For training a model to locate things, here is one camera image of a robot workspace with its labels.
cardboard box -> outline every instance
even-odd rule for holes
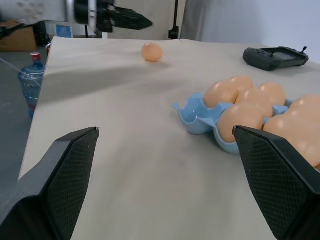
[[[19,23],[7,21],[0,23],[0,27],[12,28]],[[0,40],[0,52],[33,52],[37,49],[34,31],[31,27],[15,31]]]

table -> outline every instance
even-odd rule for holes
[[[20,176],[54,140],[99,127],[74,240],[274,240],[237,154],[191,135],[170,105],[214,82],[249,74],[280,82],[288,98],[320,89],[320,67],[266,72],[242,54],[258,44],[161,41],[161,62],[143,40],[54,38]]]

egg tray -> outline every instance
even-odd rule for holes
[[[287,99],[284,106],[274,105],[273,116],[284,114],[288,111],[292,100]],[[179,107],[178,103],[173,103],[172,108],[176,109],[180,120],[186,130],[194,135],[202,135],[213,131],[214,137],[218,145],[227,153],[238,154],[239,148],[236,142],[225,142],[218,131],[217,123],[222,113],[231,107],[232,103],[221,102],[214,108],[208,108],[204,101],[203,95],[199,92],[195,92],[186,101],[183,108]],[[269,118],[265,118],[263,123],[265,124]]]

black controller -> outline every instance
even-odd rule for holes
[[[249,47],[243,53],[243,60],[255,68],[274,71],[305,65],[309,60],[308,55],[305,54],[306,49],[306,46],[302,51],[284,46],[260,49]]]

blue water jug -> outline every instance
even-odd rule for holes
[[[28,105],[29,115],[33,118],[45,73],[45,66],[41,62],[40,53],[31,53],[31,58],[33,65],[24,67],[18,77]]]

